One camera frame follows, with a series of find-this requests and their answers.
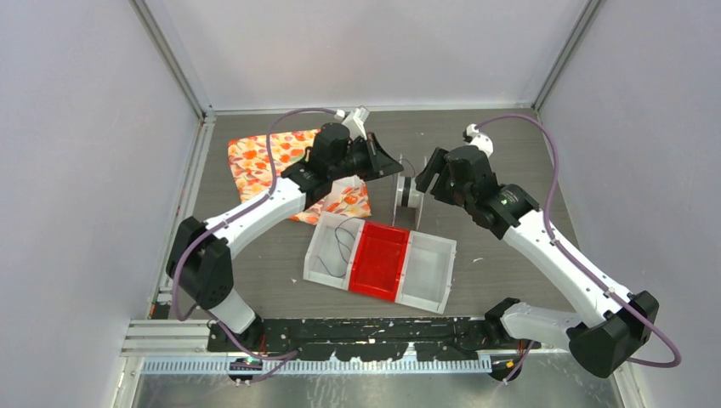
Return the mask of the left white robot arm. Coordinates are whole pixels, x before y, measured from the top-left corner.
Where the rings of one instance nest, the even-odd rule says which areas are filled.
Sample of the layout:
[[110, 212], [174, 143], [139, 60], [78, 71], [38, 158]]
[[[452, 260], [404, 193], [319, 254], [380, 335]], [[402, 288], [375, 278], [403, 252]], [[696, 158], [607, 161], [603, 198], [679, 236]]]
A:
[[166, 267], [172, 293], [184, 291], [224, 323], [238, 350], [254, 350], [261, 338], [260, 318], [234, 288], [234, 258], [276, 224], [328, 196], [335, 181], [353, 176], [371, 181], [402, 169], [374, 133], [353, 134], [340, 123], [324, 124], [301, 158], [260, 194], [207, 221], [188, 217], [181, 222]]

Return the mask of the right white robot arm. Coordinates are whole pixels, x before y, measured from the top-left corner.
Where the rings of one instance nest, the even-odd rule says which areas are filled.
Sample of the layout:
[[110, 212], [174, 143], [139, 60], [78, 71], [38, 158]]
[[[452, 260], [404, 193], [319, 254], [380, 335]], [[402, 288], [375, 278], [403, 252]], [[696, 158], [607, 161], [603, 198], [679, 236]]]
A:
[[601, 272], [553, 226], [515, 184], [500, 184], [488, 156], [473, 145], [437, 148], [416, 178], [417, 189], [463, 208], [481, 228], [529, 259], [568, 300], [570, 313], [507, 297], [485, 313], [485, 337], [497, 349], [518, 340], [567, 350], [590, 374], [606, 378], [650, 339], [660, 305]]

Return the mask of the white perforated cable spool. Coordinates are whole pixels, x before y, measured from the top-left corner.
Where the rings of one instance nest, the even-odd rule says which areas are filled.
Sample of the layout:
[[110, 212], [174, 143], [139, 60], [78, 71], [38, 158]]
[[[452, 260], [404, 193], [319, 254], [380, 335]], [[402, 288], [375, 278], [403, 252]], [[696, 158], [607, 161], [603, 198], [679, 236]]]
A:
[[401, 226], [409, 230], [419, 230], [422, 213], [424, 195], [417, 189], [416, 175], [417, 171], [413, 164], [402, 154], [398, 157], [401, 164], [406, 164], [411, 175], [398, 173], [393, 176], [393, 205], [391, 213], [391, 224], [393, 226]]

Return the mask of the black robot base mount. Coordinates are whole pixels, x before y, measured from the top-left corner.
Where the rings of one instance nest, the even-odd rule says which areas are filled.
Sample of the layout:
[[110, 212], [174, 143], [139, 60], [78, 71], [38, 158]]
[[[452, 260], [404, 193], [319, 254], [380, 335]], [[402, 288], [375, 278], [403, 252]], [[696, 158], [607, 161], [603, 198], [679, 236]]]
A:
[[423, 362], [465, 361], [496, 349], [518, 358], [530, 343], [477, 317], [264, 319], [236, 341], [271, 357], [343, 362], [400, 360], [411, 351]]

